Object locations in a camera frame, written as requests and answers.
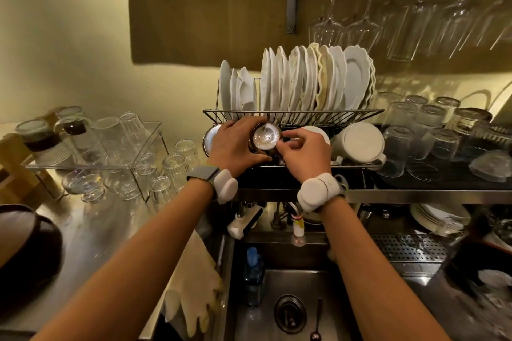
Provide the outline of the clear plastic lid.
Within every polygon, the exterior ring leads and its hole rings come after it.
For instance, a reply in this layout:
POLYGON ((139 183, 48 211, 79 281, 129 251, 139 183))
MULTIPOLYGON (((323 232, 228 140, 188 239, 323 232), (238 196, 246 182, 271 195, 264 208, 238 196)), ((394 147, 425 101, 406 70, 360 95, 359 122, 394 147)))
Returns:
POLYGON ((469 169, 483 180, 504 183, 512 178, 512 157, 505 150, 488 151, 472 160, 469 169))

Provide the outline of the small white cup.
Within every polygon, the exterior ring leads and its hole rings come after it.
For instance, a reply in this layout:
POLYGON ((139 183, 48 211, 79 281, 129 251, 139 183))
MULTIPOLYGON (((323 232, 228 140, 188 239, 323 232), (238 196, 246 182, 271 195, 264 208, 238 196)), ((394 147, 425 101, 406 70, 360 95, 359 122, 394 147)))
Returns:
POLYGON ((321 135, 323 137, 323 139, 325 140, 326 144, 330 145, 330 138, 329 138, 328 134, 325 131, 323 131, 320 127, 316 127, 313 125, 306 125, 306 126, 303 126, 302 129, 311 131, 311 132, 315 132, 315 133, 321 135))

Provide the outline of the person's right hand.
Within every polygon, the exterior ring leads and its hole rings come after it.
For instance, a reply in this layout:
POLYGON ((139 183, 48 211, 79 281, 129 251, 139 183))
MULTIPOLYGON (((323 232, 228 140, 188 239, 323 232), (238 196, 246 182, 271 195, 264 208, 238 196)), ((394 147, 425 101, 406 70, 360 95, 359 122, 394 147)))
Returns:
POLYGON ((297 139, 297 149, 282 158, 291 175, 300 183, 331 171, 331 146, 315 132, 302 128, 282 131, 284 138, 297 139))

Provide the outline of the small steel cup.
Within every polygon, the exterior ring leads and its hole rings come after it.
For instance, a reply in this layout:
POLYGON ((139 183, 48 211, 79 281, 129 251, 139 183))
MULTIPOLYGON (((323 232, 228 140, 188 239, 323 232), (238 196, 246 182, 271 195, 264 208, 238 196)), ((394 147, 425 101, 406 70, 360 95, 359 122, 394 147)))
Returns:
POLYGON ((253 153, 275 155, 277 142, 283 138, 282 130, 274 123, 256 125, 249 133, 249 150, 253 153))

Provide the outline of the stainless steel shelf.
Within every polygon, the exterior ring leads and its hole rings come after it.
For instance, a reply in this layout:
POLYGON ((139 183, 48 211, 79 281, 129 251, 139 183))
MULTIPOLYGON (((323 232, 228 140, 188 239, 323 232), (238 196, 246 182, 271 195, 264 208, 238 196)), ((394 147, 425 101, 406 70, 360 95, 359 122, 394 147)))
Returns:
MULTIPOLYGON (((490 182, 475 176, 468 168, 449 165, 440 168, 433 181, 422 181, 410 173, 398 178, 383 177, 363 167, 333 167, 349 189, 350 203, 444 203, 512 204, 512 178, 490 182)), ((296 201, 299 182, 284 166, 263 165, 247 170, 239 179, 236 201, 296 201)))

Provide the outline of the dark round pot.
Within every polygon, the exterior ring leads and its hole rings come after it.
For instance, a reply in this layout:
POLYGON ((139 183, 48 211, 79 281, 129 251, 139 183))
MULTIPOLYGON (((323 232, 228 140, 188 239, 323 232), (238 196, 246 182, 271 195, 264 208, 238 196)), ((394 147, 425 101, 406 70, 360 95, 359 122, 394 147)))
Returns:
POLYGON ((61 270, 63 237, 26 205, 0 204, 0 318, 40 294, 61 270))

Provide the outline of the round sink drain strainer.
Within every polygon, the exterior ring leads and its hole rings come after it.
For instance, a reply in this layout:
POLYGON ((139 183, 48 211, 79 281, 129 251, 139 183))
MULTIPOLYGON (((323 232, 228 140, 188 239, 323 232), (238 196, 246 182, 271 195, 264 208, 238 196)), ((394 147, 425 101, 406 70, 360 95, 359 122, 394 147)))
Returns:
POLYGON ((278 328, 290 335, 302 332, 307 323, 304 304, 298 297, 291 294, 285 294, 277 299, 273 316, 278 328))

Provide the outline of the clear acrylic shelf riser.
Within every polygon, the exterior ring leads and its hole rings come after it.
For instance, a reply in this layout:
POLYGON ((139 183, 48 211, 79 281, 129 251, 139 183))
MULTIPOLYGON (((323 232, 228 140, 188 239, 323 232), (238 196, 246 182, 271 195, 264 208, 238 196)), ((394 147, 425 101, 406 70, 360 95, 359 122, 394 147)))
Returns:
MULTIPOLYGON (((160 131, 161 122, 144 122, 144 123, 148 123, 150 126, 150 129, 157 128, 157 130, 161 133, 161 136, 162 136, 162 132, 160 131)), ((32 161, 30 163, 24 163, 24 166, 27 169, 31 169, 31 170, 53 169, 53 170, 61 170, 62 174, 65 174, 65 173, 84 174, 82 171, 80 171, 80 170, 76 169, 76 167, 74 167, 74 164, 71 163, 71 158, 69 160, 65 161, 64 163, 61 163, 61 164, 55 165, 55 166, 51 166, 51 167, 37 165, 34 161, 34 158, 32 158, 32 161)), ((97 188, 100 187, 100 181, 99 181, 99 176, 93 176, 93 175, 88 175, 88 174, 85 174, 85 175, 86 175, 86 179, 89 179, 89 182, 86 182, 86 180, 83 179, 79 184, 74 184, 72 190, 69 190, 68 188, 66 188, 66 190, 69 194, 82 194, 86 197, 86 201, 89 201, 89 200, 92 200, 92 197, 89 196, 88 193, 90 193, 92 191, 97 193, 98 192, 97 188)))

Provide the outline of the group of upturned glass tumblers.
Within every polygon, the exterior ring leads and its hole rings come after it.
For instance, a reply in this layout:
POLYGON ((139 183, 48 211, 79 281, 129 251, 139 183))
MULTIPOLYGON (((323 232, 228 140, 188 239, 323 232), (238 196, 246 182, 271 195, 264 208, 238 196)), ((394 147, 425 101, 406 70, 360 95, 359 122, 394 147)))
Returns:
POLYGON ((387 162, 377 171, 398 178, 404 172, 433 181, 439 169, 456 165, 469 169, 475 158, 488 151, 505 150, 512 157, 512 124, 493 122, 485 109, 460 107, 450 97, 421 103, 408 96, 389 105, 381 124, 387 162))

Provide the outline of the stack of white dinner plates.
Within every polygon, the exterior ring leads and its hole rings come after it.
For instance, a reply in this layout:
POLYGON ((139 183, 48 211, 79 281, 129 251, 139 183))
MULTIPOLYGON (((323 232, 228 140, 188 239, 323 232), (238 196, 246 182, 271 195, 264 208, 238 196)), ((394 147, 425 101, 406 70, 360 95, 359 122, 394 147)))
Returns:
POLYGON ((462 204, 414 203, 410 213, 422 227, 442 237, 462 233, 471 222, 462 204))

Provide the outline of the steel sink basin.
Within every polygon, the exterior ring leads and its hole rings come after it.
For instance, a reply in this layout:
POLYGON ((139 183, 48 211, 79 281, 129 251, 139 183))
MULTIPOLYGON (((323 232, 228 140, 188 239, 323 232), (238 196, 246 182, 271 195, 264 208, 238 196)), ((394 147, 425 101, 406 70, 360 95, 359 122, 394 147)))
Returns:
POLYGON ((325 270, 269 269, 259 306, 239 303, 229 341, 310 341, 315 329, 317 300, 323 299, 319 324, 322 341, 362 341, 340 274, 325 270), (290 335, 274 321, 277 299, 285 294, 298 297, 305 306, 307 323, 302 332, 290 335))

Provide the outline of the person's left hand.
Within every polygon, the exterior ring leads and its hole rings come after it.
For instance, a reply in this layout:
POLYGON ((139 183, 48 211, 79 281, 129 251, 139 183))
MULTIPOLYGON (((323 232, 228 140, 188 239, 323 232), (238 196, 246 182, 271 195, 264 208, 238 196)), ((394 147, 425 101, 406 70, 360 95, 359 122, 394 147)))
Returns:
POLYGON ((258 124, 264 124, 265 117, 247 116, 238 121, 230 120, 221 125, 213 139, 213 146, 206 161, 220 169, 227 169, 237 178, 250 167, 243 166, 243 156, 249 150, 249 136, 258 124))

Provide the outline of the small white striped bottle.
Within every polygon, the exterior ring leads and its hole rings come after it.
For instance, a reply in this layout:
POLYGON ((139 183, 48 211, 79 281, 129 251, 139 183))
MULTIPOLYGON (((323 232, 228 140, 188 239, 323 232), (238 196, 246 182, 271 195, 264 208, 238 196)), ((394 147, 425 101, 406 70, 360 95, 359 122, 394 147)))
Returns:
POLYGON ((306 245, 305 225, 301 213, 292 215, 292 228, 292 244, 296 247, 304 247, 306 245))

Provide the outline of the person's right forearm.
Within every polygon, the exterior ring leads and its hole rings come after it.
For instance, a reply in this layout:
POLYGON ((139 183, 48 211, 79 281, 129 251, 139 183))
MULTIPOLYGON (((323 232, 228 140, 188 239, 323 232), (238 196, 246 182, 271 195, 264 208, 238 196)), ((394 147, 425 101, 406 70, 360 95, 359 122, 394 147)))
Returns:
POLYGON ((451 341, 344 198, 320 215, 364 341, 451 341))

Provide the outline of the metal spoon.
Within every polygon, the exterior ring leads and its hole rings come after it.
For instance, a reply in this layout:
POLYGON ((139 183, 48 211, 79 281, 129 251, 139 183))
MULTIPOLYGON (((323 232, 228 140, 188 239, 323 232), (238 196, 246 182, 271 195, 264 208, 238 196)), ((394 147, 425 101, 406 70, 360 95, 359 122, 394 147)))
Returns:
POLYGON ((322 314, 323 314, 323 299, 318 298, 315 329, 310 334, 310 341, 322 341, 322 336, 319 331, 319 324, 321 322, 322 314))

